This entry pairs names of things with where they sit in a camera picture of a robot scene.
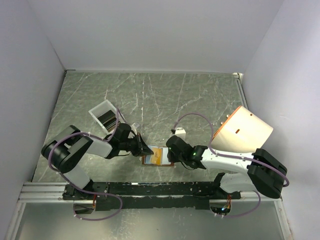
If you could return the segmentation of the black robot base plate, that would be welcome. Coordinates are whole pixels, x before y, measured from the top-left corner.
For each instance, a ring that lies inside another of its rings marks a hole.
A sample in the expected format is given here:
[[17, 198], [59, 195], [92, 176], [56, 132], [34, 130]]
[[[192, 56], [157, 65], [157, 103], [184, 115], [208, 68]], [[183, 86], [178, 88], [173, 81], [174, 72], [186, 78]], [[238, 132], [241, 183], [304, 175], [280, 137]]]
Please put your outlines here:
[[93, 201], [97, 211], [116, 210], [120, 201], [123, 209], [194, 208], [209, 210], [210, 201], [225, 201], [228, 193], [213, 181], [202, 182], [94, 182], [92, 189], [102, 195], [81, 192], [70, 184], [65, 186], [62, 199]]

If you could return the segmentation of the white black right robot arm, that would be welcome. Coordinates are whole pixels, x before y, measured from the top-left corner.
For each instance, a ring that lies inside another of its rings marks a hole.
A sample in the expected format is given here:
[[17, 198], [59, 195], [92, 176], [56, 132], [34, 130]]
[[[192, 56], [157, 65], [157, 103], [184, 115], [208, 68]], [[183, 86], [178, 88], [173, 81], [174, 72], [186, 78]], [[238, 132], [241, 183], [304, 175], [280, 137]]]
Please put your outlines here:
[[239, 191], [257, 191], [271, 199], [281, 197], [289, 185], [287, 168], [269, 152], [258, 148], [254, 153], [234, 153], [214, 150], [204, 145], [191, 146], [173, 135], [167, 142], [168, 159], [191, 169], [220, 169], [233, 172], [218, 176], [212, 193], [218, 199]]

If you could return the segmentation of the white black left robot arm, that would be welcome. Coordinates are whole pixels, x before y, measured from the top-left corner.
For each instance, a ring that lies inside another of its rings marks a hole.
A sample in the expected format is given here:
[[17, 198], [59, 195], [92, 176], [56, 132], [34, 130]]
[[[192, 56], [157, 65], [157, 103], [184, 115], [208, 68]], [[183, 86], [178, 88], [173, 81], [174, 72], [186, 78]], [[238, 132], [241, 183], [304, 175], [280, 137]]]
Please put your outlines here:
[[51, 168], [76, 186], [76, 195], [86, 200], [93, 195], [94, 188], [92, 179], [78, 165], [82, 157], [91, 154], [112, 159], [119, 157], [121, 151], [134, 157], [154, 154], [129, 124], [119, 123], [105, 138], [81, 132], [70, 125], [42, 147], [41, 155], [48, 160]]

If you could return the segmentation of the orange credit card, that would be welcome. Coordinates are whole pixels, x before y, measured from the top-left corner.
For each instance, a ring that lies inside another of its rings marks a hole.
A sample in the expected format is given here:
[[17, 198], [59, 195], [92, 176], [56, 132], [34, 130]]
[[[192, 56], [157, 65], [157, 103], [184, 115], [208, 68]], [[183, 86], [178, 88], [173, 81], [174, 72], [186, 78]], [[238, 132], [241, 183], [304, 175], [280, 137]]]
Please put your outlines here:
[[153, 154], [150, 156], [150, 162], [154, 165], [162, 164], [163, 149], [160, 147], [152, 147]]

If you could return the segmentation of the brown leather card holder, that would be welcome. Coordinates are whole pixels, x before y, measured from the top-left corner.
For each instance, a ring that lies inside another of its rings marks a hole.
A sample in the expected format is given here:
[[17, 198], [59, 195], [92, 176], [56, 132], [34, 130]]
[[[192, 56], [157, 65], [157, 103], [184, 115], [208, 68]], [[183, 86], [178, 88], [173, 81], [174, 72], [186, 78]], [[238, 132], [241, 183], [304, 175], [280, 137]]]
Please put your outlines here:
[[168, 158], [169, 148], [154, 145], [148, 146], [152, 151], [152, 155], [141, 157], [141, 163], [146, 166], [154, 167], [173, 167], [174, 163]]

